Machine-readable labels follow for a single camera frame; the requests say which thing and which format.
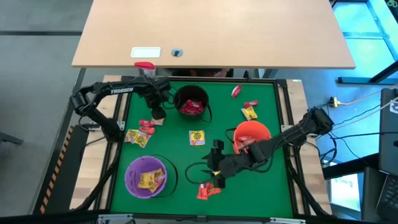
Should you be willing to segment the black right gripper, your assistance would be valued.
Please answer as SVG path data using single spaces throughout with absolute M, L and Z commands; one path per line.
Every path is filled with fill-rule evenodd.
M 238 148 L 238 154 L 223 154 L 224 142 L 216 139 L 213 141 L 213 154 L 202 157 L 207 164 L 213 164 L 213 170 L 202 172 L 213 176 L 213 184 L 217 188 L 226 187 L 226 179 L 234 177 L 243 170 L 254 171 L 258 163 L 258 143 L 243 144 Z

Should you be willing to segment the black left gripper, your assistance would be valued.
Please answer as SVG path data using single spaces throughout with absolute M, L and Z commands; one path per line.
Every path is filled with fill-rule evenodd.
M 171 90 L 169 79 L 148 79 L 149 88 L 144 95 L 146 104 L 151 108 L 151 114 L 154 119 L 163 119 L 166 117 L 164 103 L 169 100 L 169 91 Z

